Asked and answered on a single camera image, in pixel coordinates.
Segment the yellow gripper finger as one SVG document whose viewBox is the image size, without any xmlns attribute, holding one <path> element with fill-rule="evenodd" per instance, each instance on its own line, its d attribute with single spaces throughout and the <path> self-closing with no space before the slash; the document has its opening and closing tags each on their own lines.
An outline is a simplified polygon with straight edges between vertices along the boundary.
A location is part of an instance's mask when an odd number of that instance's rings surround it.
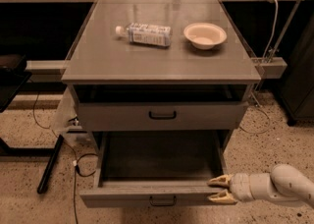
<svg viewBox="0 0 314 224">
<path fill-rule="evenodd" d="M 221 175 L 216 178 L 210 179 L 207 182 L 207 185 L 209 187 L 222 187 L 222 188 L 228 188 L 230 186 L 230 182 L 233 175 Z"/>
<path fill-rule="evenodd" d="M 221 203 L 221 204 L 236 203 L 236 199 L 227 189 L 224 189 L 218 192 L 217 194 L 209 196 L 208 199 L 214 203 Z"/>
</svg>

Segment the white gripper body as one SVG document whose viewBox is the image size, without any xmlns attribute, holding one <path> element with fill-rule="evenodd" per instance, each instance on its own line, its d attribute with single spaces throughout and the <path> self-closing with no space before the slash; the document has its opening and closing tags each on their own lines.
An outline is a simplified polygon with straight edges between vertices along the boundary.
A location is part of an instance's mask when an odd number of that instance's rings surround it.
<svg viewBox="0 0 314 224">
<path fill-rule="evenodd" d="M 236 200 L 242 202 L 254 201 L 251 191 L 250 176 L 246 173 L 236 173 L 232 176 L 230 191 Z"/>
</svg>

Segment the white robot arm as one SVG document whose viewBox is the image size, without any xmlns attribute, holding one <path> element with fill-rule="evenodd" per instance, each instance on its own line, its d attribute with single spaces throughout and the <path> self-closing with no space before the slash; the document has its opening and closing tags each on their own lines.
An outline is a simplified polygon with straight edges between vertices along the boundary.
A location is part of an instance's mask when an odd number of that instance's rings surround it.
<svg viewBox="0 0 314 224">
<path fill-rule="evenodd" d="M 222 175 L 207 182 L 222 190 L 208 197 L 215 203 L 266 200 L 276 205 L 314 208 L 314 183 L 296 168 L 278 164 L 269 173 L 235 173 Z"/>
</svg>

